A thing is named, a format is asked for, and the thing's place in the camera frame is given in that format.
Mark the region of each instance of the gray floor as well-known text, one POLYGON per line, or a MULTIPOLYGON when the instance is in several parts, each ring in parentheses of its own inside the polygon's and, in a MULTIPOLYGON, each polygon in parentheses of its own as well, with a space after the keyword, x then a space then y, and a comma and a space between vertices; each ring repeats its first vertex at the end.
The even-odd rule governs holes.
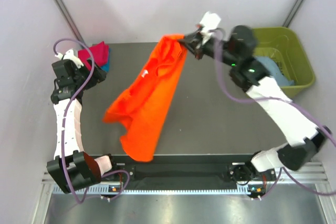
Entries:
MULTIPOLYGON (((137 77, 155 43, 111 44, 107 79, 84 93, 82 141, 89 154, 123 154, 119 124, 104 124, 105 110, 137 77)), ((236 97, 245 95, 225 78, 236 97)), ((257 105, 231 101, 220 90, 214 62, 189 55, 167 115, 157 154, 246 154, 285 142, 275 123, 257 105)))
POLYGON ((107 203, 53 195, 45 224, 323 224, 318 198, 295 185, 278 185, 262 201, 242 196, 121 196, 107 203))

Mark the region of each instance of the light blue cloth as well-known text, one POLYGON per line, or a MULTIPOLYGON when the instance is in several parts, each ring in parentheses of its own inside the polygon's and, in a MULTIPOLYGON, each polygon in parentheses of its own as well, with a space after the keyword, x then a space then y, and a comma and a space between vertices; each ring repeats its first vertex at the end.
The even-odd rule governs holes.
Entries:
POLYGON ((111 57, 111 48, 109 48, 109 55, 107 58, 107 63, 100 67, 105 72, 108 72, 110 70, 110 57, 111 57))
POLYGON ((281 73, 278 65, 268 57, 256 56, 255 57, 265 68, 271 73, 274 79, 277 81, 280 87, 282 86, 294 86, 295 83, 293 80, 287 80, 287 78, 281 73))

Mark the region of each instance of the orange shirt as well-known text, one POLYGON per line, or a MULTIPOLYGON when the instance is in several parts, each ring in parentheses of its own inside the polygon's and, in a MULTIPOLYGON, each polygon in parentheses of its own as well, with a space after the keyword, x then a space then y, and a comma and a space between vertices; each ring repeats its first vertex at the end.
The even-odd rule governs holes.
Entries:
POLYGON ((187 50, 177 42, 183 35, 161 38, 134 83, 111 104, 103 121, 120 122, 127 134, 120 138, 134 160, 153 159, 157 141, 180 78, 187 50))

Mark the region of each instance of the purple cable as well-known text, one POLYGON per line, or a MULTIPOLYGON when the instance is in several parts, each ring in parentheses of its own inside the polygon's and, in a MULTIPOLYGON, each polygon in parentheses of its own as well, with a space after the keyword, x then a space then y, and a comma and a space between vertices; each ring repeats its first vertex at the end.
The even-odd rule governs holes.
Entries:
MULTIPOLYGON (((125 190, 125 188, 127 187, 128 183, 129 183, 129 181, 130 181, 130 174, 129 174, 126 170, 114 170, 114 171, 112 171, 112 172, 103 174, 102 177, 105 178, 105 177, 111 176, 111 175, 116 174, 116 173, 125 173, 125 174, 127 175, 127 180, 126 180, 125 184, 123 185, 123 187, 120 189, 120 191, 119 191, 113 198, 111 198, 110 202, 113 201, 113 200, 115 200, 116 198, 120 197, 120 195, 123 193, 123 191, 125 190)), ((99 195, 91 195, 91 196, 89 196, 89 197, 86 197, 86 200, 88 200, 88 199, 93 199, 93 198, 100 198, 100 197, 101 197, 101 196, 99 196, 99 195)), ((53 215, 54 217, 59 217, 59 216, 65 215, 65 214, 67 214, 68 212, 72 211, 72 210, 73 210, 75 207, 77 207, 78 205, 79 205, 78 203, 74 204, 74 205, 71 206, 68 210, 66 210, 65 212, 63 212, 63 213, 61 213, 61 214, 56 214, 56 213, 55 213, 55 209, 54 209, 54 207, 52 207, 52 209, 51 209, 51 213, 52 213, 52 215, 53 215)))
MULTIPOLYGON (((318 126, 318 128, 324 133, 324 135, 330 139, 330 141, 332 142, 332 144, 336 147, 336 140, 333 138, 333 136, 323 127, 323 125, 317 120, 315 119, 310 113, 308 113, 308 111, 306 111, 304 108, 302 108, 301 106, 293 103, 293 102, 288 102, 286 100, 283 100, 281 98, 277 98, 277 97, 264 97, 264 98, 258 98, 258 99, 239 99, 236 98, 234 96, 232 96, 225 85, 224 79, 223 79, 223 68, 222 68, 222 51, 223 51, 223 44, 222 44, 222 39, 224 37, 223 31, 219 30, 219 29, 215 29, 215 30, 211 30, 212 32, 214 32, 215 34, 217 34, 217 32, 221 32, 221 37, 217 38, 217 36, 215 36, 215 43, 214 43, 214 58, 215 58, 215 69, 216 69, 216 77, 217 77, 217 81, 219 83, 219 86, 221 88, 221 90, 224 92, 224 94, 226 94, 227 97, 229 97, 231 100, 238 102, 238 103, 244 103, 244 104, 249 104, 249 103, 254 103, 254 102, 258 102, 258 101, 267 101, 267 100, 277 100, 277 101, 281 101, 281 102, 285 102, 290 104, 291 106, 293 106, 294 108, 296 108, 298 111, 300 111, 306 118, 308 118, 311 122, 313 122, 314 124, 316 124, 318 126)), ((283 168, 283 170, 285 171, 285 173, 301 188, 314 193, 316 195, 320 195, 320 196, 333 196, 336 195, 336 191, 330 192, 330 193, 319 193, 318 191, 312 190, 309 187, 301 184, 300 182, 298 182, 296 179, 294 179, 289 173, 288 171, 283 168)))
POLYGON ((268 191, 261 197, 262 199, 265 198, 267 195, 269 195, 271 193, 271 191, 274 190, 276 184, 279 182, 279 179, 281 177, 281 173, 282 173, 282 168, 280 168, 278 177, 276 178, 276 180, 274 181, 274 183, 271 185, 271 187, 268 189, 268 191))
MULTIPOLYGON (((69 110, 69 107, 70 107, 71 103, 75 100, 76 96, 84 89, 84 87, 86 86, 86 84, 88 84, 89 80, 91 79, 91 77, 93 75, 93 72, 95 70, 95 63, 94 63, 95 59, 93 57, 93 54, 92 54, 91 50, 88 48, 87 45, 85 45, 83 42, 81 42, 79 40, 72 39, 72 38, 63 38, 63 39, 59 39, 58 41, 55 42, 53 50, 54 50, 54 53, 56 55, 58 53, 56 51, 56 47, 57 47, 58 43, 60 43, 62 41, 73 41, 73 42, 76 42, 76 43, 80 44, 81 46, 83 46, 86 49, 86 51, 89 53, 90 59, 91 59, 91 62, 92 62, 92 67, 91 67, 89 76, 87 77, 87 79, 85 80, 85 82, 79 87, 79 89, 73 94, 73 96, 70 98, 70 101, 69 101, 69 103, 67 104, 67 106, 66 106, 66 108, 64 110, 63 120, 62 120, 62 128, 64 129, 65 128, 65 122, 66 122, 67 113, 68 113, 68 110, 69 110)), ((64 134, 65 134, 65 131, 62 130, 62 132, 61 132, 61 154, 62 154, 61 161, 62 161, 62 168, 63 168, 63 171, 64 171, 65 179, 66 179, 66 181, 68 183, 68 186, 69 186, 69 189, 70 189, 72 195, 74 196, 74 198, 75 198, 75 200, 76 200, 76 202, 78 204, 82 204, 84 202, 85 198, 86 198, 86 194, 87 194, 87 192, 89 190, 89 187, 86 188, 86 190, 84 192, 84 195, 83 195, 83 198, 80 200, 78 198, 76 192, 75 192, 75 189, 74 189, 72 183, 71 183, 71 179, 69 177, 69 173, 68 173, 68 170, 67 170, 67 165, 66 165, 66 161, 65 161, 65 144, 64 144, 65 137, 64 137, 64 134)), ((114 171, 114 172, 110 172, 110 173, 104 174, 102 177, 106 177, 106 176, 112 175, 112 174, 117 173, 117 172, 122 172, 122 173, 126 173, 127 174, 128 180, 125 183, 125 186, 123 187, 123 188, 125 188, 126 185, 129 182, 129 178, 130 178, 130 175, 125 170, 117 170, 117 171, 114 171)), ((123 191, 123 189, 120 190, 119 194, 117 194, 114 198, 119 197, 122 191, 123 191)))

